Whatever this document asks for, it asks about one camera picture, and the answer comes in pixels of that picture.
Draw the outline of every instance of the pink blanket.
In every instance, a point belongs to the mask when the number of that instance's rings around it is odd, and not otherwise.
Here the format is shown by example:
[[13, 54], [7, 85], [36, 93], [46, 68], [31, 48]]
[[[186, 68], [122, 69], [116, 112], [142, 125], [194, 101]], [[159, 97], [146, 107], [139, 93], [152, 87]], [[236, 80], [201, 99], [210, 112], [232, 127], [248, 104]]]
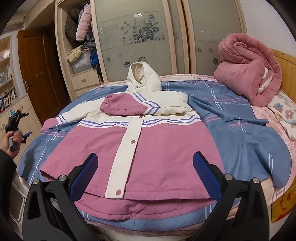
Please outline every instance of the pink blanket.
[[259, 40], [234, 33], [219, 44], [222, 63], [215, 78], [238, 95], [245, 95], [251, 105], [266, 106], [277, 94], [282, 72], [271, 50]]

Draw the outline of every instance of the yellow bag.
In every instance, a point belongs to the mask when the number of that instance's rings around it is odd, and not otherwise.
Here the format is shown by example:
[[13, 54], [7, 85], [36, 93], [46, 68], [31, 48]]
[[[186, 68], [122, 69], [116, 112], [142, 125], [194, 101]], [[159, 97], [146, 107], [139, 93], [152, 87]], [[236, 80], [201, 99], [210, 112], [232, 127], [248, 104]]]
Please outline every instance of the yellow bag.
[[288, 215], [296, 204], [296, 177], [291, 187], [271, 205], [271, 221], [274, 223]]

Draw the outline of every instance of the floral pillow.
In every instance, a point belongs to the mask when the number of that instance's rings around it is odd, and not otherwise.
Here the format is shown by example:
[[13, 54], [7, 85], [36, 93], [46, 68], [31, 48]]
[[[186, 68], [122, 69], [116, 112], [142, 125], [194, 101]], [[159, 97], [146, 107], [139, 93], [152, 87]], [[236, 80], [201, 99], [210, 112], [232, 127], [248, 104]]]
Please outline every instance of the floral pillow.
[[286, 130], [291, 140], [296, 140], [296, 105], [280, 89], [267, 106]]

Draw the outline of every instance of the wooden headboard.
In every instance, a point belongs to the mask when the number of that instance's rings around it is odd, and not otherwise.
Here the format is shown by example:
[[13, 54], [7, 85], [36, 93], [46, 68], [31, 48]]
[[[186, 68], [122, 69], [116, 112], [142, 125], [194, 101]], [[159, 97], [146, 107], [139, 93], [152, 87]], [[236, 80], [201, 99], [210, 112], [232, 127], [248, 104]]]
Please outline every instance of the wooden headboard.
[[296, 58], [271, 49], [283, 72], [281, 88], [296, 103]]

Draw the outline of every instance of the wall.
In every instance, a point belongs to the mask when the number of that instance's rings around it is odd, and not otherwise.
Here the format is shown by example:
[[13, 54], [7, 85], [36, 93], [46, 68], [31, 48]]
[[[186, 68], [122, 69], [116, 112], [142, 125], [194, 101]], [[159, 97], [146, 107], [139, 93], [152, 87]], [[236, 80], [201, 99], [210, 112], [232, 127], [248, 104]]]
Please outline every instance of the wall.
[[22, 74], [20, 71], [20, 63], [18, 57], [17, 33], [19, 30], [20, 29], [1, 34], [0, 39], [12, 36], [12, 53], [10, 54], [10, 56], [12, 57], [11, 61], [13, 64], [13, 71], [15, 73], [16, 78], [16, 88], [19, 90], [20, 95], [23, 96], [26, 94], [26, 89], [22, 81]]
[[296, 41], [277, 11], [265, 0], [240, 0], [247, 32], [267, 47], [296, 57]]
[[39, 0], [27, 13], [25, 28], [40, 28], [54, 20], [55, 0]]

